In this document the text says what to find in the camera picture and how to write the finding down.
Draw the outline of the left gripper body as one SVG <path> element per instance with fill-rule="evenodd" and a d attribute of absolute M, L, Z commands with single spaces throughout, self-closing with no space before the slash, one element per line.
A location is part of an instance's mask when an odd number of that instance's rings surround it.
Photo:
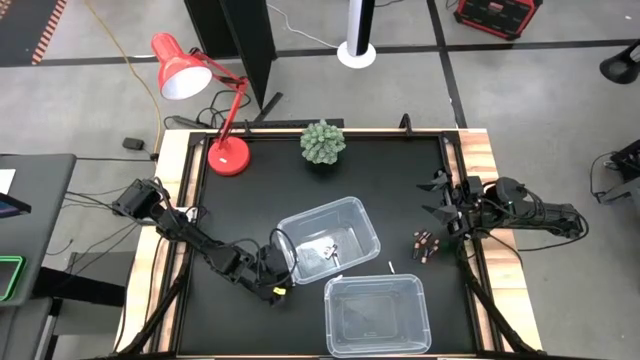
<path fill-rule="evenodd" d="M 258 255 L 258 296 L 262 300 L 282 300 L 293 286 L 283 253 L 275 245 L 265 245 Z"/>

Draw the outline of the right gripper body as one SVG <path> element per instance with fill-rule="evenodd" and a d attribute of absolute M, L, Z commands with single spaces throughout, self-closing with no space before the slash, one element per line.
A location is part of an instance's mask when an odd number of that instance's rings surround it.
<path fill-rule="evenodd" d="M 450 236 L 473 235 L 479 230 L 488 230 L 488 218 L 484 212 L 484 186 L 479 176 L 466 177 L 461 183 L 447 184 L 448 203 L 453 214 L 446 221 Z"/>

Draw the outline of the clear plastic storage bin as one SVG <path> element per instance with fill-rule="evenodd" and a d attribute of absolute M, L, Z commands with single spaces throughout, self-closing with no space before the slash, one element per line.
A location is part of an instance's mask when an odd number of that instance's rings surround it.
<path fill-rule="evenodd" d="M 296 285 L 307 285 L 378 256 L 380 240 L 363 203 L 356 197 L 344 197 L 285 218 L 277 225 L 276 235 L 289 270 L 300 271 Z M 329 259 L 323 257 L 327 247 L 337 244 Z M 288 251 L 295 251 L 299 261 L 288 263 Z"/>
<path fill-rule="evenodd" d="M 432 345 L 424 287 L 415 275 L 331 279 L 324 308 L 326 345 L 334 357 L 416 355 Z"/>

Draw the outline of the green artificial potted plant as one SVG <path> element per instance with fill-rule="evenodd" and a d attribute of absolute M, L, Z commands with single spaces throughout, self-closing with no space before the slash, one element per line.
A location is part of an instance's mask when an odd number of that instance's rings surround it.
<path fill-rule="evenodd" d="M 302 157 L 314 165 L 333 165 L 346 148 L 343 131 L 325 119 L 308 125 L 300 137 Z"/>

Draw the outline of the white black pole stand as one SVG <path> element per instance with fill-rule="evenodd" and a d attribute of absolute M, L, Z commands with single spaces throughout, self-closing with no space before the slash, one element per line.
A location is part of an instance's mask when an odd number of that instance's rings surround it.
<path fill-rule="evenodd" d="M 376 50 L 370 43 L 375 0 L 349 0 L 347 37 L 337 50 L 338 60 L 352 69 L 370 66 Z"/>

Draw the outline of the red black equipment case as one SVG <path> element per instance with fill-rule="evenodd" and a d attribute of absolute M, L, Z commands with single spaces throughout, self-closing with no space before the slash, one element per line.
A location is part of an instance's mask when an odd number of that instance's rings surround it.
<path fill-rule="evenodd" d="M 518 39 L 544 0 L 460 0 L 453 15 L 460 23 L 507 41 Z"/>

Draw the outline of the black round stand base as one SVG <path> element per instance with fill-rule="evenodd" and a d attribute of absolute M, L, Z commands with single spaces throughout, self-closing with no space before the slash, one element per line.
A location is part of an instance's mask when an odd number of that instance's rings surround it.
<path fill-rule="evenodd" d="M 633 53 L 639 49 L 640 39 L 620 53 L 602 61 L 599 65 L 600 73 L 617 84 L 633 83 L 640 75 L 640 53 L 636 57 L 633 56 Z"/>

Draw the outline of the red desk lamp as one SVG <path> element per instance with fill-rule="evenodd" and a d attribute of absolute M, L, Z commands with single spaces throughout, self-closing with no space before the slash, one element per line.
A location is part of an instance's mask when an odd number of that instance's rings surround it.
<path fill-rule="evenodd" d="M 155 34 L 151 48 L 160 63 L 157 78 L 164 99 L 190 98 L 203 91 L 213 79 L 235 94 L 228 115 L 208 150 L 207 161 L 218 175 L 240 174 L 249 165 L 250 150 L 244 140 L 231 136 L 230 130 L 246 95 L 248 79 L 235 75 L 197 48 L 184 52 L 169 33 Z"/>

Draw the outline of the black partition panel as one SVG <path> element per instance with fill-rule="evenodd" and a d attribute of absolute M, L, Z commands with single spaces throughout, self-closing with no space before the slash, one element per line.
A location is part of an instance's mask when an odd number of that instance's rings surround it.
<path fill-rule="evenodd" d="M 271 65 L 277 59 L 266 0 L 183 0 L 200 48 L 213 59 L 242 60 L 260 113 L 266 119 L 282 98 L 265 100 Z"/>

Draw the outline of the grey desk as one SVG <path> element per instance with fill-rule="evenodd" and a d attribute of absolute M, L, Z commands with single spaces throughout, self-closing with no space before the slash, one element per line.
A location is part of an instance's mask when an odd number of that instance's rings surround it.
<path fill-rule="evenodd" d="M 32 297 L 75 164 L 73 154 L 0 156 L 0 169 L 15 171 L 8 194 L 31 206 L 29 214 L 0 219 L 0 255 L 25 259 L 13 296 L 0 307 Z"/>

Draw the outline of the dark tablet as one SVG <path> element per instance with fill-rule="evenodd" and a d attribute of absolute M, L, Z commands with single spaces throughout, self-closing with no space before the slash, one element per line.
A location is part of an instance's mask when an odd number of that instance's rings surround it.
<path fill-rule="evenodd" d="M 29 214 L 31 206 L 7 194 L 0 193 L 0 219 Z"/>

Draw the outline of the black mat orange striped edge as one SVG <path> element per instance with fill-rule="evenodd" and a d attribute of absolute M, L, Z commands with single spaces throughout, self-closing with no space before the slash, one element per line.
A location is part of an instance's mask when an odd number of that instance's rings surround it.
<path fill-rule="evenodd" d="M 68 0 L 0 0 L 0 67 L 38 65 Z"/>

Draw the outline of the black equipment frame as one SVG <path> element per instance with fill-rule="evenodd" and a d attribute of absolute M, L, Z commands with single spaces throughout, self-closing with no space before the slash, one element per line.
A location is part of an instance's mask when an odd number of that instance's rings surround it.
<path fill-rule="evenodd" d="M 602 159 L 602 165 L 618 173 L 622 183 L 606 191 L 595 191 L 593 171 L 596 163 Z M 640 139 L 621 150 L 599 155 L 591 164 L 589 172 L 590 193 L 600 204 L 611 203 L 622 198 L 630 198 L 640 212 Z"/>

